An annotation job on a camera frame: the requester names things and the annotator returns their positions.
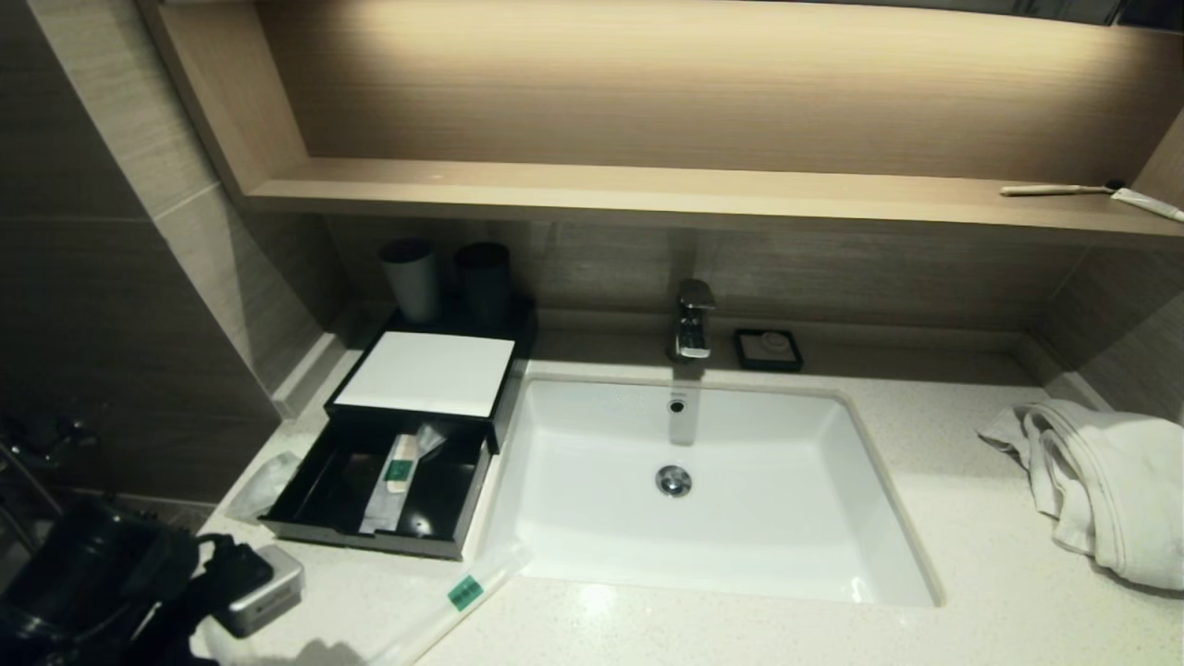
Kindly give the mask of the black box drawer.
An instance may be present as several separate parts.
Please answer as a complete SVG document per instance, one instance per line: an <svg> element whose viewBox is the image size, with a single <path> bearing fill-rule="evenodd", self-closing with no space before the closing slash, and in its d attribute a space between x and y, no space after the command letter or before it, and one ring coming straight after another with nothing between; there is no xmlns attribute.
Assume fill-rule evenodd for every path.
<svg viewBox="0 0 1184 666"><path fill-rule="evenodd" d="M260 523L288 542L461 561L493 454L472 427L433 425L448 441L419 465L395 531L359 527L393 438L418 430L403 420L330 420Z"/></svg>

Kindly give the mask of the small crinkled clear sachet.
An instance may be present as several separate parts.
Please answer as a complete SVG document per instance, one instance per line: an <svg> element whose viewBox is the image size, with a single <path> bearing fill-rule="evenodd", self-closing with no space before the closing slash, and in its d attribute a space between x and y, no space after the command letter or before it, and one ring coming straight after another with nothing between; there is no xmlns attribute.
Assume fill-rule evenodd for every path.
<svg viewBox="0 0 1184 666"><path fill-rule="evenodd" d="M269 459L229 502L226 515L246 525L257 525L259 518L266 515L278 501L279 493L300 469L301 462L302 457L296 452L281 452Z"/></svg>

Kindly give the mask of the clear plastic wrapper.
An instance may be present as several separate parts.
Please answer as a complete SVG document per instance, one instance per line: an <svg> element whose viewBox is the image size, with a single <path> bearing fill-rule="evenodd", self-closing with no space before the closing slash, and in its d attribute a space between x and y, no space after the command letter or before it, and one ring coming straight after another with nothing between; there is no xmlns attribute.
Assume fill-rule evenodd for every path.
<svg viewBox="0 0 1184 666"><path fill-rule="evenodd" d="M431 454L431 452L435 452L440 447L440 444L444 444L444 442L448 441L448 434L444 433L443 425L431 425L431 423L424 423L423 425L419 425L418 430L412 435L416 435L419 449L417 468L412 476L413 481L419 465L427 457L427 455ZM393 438L390 448L392 448L395 438ZM382 465L380 465L379 469L379 478L377 478L377 484L374 484L371 492L369 501L366 505L366 510L363 510L363 519L361 519L361 525L359 527L359 531L363 532L363 534L377 534L377 531L395 531L399 519L401 518L403 506L406 505L410 497L411 486L407 492L403 494L390 494L384 488L382 476L386 465L388 465L388 459L390 452L382 459Z"/></svg>

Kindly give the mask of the small white green-labelled tube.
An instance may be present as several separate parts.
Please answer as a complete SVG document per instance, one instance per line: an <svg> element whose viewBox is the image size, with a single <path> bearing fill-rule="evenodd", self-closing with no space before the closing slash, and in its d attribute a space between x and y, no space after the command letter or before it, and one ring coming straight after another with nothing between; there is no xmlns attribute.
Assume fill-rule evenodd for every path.
<svg viewBox="0 0 1184 666"><path fill-rule="evenodd" d="M416 435L403 434L390 448L388 465L384 472L384 488L390 494L406 493L417 468L419 449Z"/></svg>

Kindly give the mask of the long packet with green label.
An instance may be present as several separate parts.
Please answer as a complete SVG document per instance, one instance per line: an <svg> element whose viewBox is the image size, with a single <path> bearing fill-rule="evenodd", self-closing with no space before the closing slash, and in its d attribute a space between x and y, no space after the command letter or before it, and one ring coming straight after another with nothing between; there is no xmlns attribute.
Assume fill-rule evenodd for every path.
<svg viewBox="0 0 1184 666"><path fill-rule="evenodd" d="M406 623L377 654L363 659L363 666L414 666L487 598L523 574L533 558L530 547L519 540L481 555L465 572L413 604Z"/></svg>

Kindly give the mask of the white square pad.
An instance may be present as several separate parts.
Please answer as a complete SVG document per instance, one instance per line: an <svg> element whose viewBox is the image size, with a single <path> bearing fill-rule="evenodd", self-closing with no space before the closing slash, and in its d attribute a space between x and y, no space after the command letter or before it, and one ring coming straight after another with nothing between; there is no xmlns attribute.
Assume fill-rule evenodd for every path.
<svg viewBox="0 0 1184 666"><path fill-rule="evenodd" d="M330 405L488 417L511 351L508 339L390 329Z"/></svg>

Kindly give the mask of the grey cup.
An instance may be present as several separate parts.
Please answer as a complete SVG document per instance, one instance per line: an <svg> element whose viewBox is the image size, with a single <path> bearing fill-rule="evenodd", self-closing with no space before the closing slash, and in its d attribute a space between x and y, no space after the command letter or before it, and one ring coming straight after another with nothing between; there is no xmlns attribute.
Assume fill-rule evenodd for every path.
<svg viewBox="0 0 1184 666"><path fill-rule="evenodd" d="M417 325L439 320L440 289L431 241L390 241L379 258L403 319Z"/></svg>

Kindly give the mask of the white rectangular sink basin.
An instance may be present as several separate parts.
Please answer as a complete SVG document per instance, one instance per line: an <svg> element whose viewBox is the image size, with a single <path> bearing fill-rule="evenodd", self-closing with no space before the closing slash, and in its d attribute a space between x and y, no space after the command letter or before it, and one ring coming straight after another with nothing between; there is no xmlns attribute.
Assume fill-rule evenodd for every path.
<svg viewBox="0 0 1184 666"><path fill-rule="evenodd" d="M527 383L487 544L592 585L934 608L938 585L849 401L834 392ZM655 473L680 465L688 497Z"/></svg>

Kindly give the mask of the black cup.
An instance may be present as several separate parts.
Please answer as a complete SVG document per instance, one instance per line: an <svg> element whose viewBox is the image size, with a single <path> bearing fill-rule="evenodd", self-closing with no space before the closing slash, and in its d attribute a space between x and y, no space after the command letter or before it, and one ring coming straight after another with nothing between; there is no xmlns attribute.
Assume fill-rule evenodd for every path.
<svg viewBox="0 0 1184 666"><path fill-rule="evenodd" d="M483 327L502 325L511 302L509 249L498 243L472 243L457 250L453 261L474 320Z"/></svg>

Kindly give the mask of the chrome faucet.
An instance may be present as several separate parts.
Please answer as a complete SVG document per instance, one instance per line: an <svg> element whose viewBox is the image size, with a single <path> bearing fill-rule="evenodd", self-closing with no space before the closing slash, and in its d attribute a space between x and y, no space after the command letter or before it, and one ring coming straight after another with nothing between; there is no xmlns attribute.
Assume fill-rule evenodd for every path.
<svg viewBox="0 0 1184 666"><path fill-rule="evenodd" d="M716 308L710 287L699 278L682 278L675 294L673 340L667 354L676 364L706 360L712 356L708 315Z"/></svg>

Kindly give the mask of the black square soap dish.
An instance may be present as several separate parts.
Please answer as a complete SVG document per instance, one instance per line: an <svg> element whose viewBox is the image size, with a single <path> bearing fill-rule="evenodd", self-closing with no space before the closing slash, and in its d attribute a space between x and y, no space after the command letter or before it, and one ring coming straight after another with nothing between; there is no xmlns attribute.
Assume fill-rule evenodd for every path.
<svg viewBox="0 0 1184 666"><path fill-rule="evenodd" d="M796 374L796 372L800 372L804 369L805 365L804 357L798 345L796 345L794 334L792 334L790 329L776 329L776 332L781 333L784 337L789 337L791 344L794 345L794 353L796 353L794 361L778 363L778 361L761 361L761 360L747 359L744 351L744 337L752 337L752 334L758 334L760 332L765 332L765 329L744 328L744 329L736 329L734 332L736 363L741 367L749 371L770 372L770 374Z"/></svg>

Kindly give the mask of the white crumpled towel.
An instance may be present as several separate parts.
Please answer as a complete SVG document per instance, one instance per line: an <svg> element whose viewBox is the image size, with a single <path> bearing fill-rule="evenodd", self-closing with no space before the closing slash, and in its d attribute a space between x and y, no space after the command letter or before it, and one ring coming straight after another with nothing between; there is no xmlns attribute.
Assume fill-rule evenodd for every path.
<svg viewBox="0 0 1184 666"><path fill-rule="evenodd" d="M1133 585L1184 593L1184 425L1037 401L1003 409L978 435L1025 469L1058 547Z"/></svg>

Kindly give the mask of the beige toothbrush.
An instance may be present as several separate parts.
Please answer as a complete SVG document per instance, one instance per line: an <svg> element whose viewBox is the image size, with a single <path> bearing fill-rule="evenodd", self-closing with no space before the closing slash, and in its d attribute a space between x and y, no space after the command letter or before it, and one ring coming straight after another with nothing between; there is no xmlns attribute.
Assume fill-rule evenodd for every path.
<svg viewBox="0 0 1184 666"><path fill-rule="evenodd" d="M1121 179L1111 179L1103 185L1064 185L1064 184L1035 184L1035 185L1011 185L999 190L1004 197L1040 197L1040 196L1082 196L1082 194L1106 194L1111 196L1126 187Z"/></svg>

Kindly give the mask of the white toothpaste tube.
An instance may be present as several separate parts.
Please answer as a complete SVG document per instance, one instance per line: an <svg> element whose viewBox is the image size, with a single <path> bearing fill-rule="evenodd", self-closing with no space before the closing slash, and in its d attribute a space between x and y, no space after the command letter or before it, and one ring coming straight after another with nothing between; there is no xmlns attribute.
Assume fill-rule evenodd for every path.
<svg viewBox="0 0 1184 666"><path fill-rule="evenodd" d="M1163 218L1184 224L1184 209L1171 205L1171 203L1158 201L1154 197L1138 193L1130 187L1113 190L1109 198L1112 201L1120 201L1125 205L1134 206L1150 212L1150 214L1158 214Z"/></svg>

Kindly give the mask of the wooden wall shelf niche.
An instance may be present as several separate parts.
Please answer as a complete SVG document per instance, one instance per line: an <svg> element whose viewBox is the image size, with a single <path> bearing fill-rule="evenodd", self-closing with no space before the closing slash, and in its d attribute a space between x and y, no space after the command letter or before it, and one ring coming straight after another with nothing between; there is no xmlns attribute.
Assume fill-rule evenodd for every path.
<svg viewBox="0 0 1184 666"><path fill-rule="evenodd" d="M136 0L253 212L1184 248L1184 34L729 0Z"/></svg>

